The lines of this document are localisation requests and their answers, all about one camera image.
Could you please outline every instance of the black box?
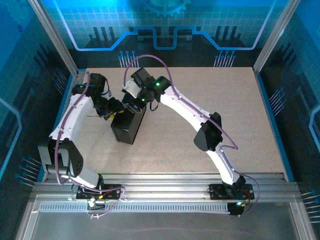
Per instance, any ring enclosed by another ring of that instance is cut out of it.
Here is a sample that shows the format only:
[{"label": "black box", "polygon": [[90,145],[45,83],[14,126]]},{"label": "black box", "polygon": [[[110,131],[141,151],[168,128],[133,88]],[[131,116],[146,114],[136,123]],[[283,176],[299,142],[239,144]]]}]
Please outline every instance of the black box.
[{"label": "black box", "polygon": [[[134,101],[134,97],[126,93],[122,99],[122,103],[126,104]],[[140,124],[144,118],[146,107],[141,113],[132,113],[125,109],[123,113],[117,113],[111,123],[111,129],[118,142],[126,144],[134,144]]]}]

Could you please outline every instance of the ventilation grille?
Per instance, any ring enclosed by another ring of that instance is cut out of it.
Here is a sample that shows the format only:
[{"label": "ventilation grille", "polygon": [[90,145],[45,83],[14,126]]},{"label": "ventilation grille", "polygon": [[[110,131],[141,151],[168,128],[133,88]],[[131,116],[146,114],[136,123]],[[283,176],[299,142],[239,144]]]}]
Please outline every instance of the ventilation grille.
[{"label": "ventilation grille", "polygon": [[[106,204],[105,209],[96,210],[104,212],[113,205]],[[42,202],[41,212],[85,212],[88,204],[86,202]],[[141,203],[120,202],[112,210],[114,213],[219,213],[228,214],[226,203]]]}]

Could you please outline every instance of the glass panel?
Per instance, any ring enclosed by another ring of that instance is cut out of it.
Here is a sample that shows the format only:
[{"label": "glass panel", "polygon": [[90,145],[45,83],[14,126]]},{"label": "glass panel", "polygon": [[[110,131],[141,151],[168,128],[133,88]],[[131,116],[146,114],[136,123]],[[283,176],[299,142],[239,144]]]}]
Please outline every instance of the glass panel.
[{"label": "glass panel", "polygon": [[[260,73],[301,193],[320,192],[319,12],[318,1],[300,2]],[[319,233],[319,225],[313,226]]]},{"label": "glass panel", "polygon": [[0,238],[12,240],[40,169],[22,158],[40,160],[70,73],[27,0],[0,0],[0,32]]},{"label": "glass panel", "polygon": [[118,57],[141,54],[176,67],[250,67],[287,0],[43,3],[79,68],[123,67]]}]

